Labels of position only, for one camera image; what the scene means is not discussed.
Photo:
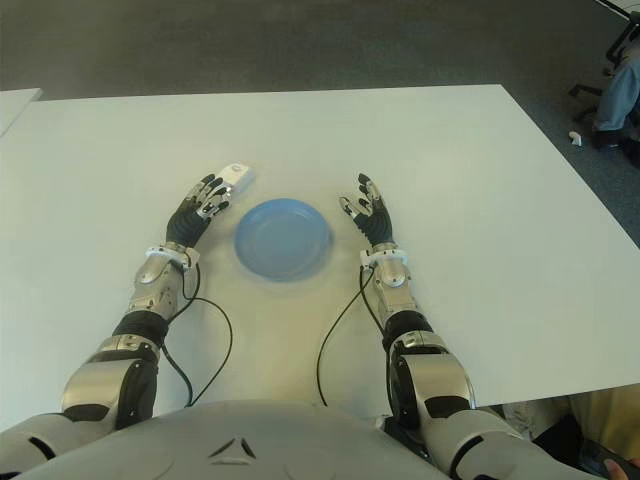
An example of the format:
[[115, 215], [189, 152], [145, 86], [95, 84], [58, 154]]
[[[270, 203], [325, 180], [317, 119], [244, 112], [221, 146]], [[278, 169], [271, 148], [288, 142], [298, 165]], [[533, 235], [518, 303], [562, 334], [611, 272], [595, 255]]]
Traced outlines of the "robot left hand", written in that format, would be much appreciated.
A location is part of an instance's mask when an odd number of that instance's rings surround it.
[[194, 248], [213, 218], [230, 205], [229, 198], [229, 189], [221, 176], [209, 174], [204, 177], [171, 215], [165, 241]]

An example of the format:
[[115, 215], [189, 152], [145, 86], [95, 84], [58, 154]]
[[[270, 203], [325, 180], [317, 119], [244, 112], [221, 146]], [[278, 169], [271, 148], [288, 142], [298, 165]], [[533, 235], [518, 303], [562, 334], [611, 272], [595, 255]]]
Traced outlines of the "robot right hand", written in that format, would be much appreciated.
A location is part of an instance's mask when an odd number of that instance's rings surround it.
[[391, 216], [375, 182], [364, 173], [358, 175], [358, 190], [363, 194], [357, 203], [340, 197], [339, 204], [372, 247], [394, 244]]

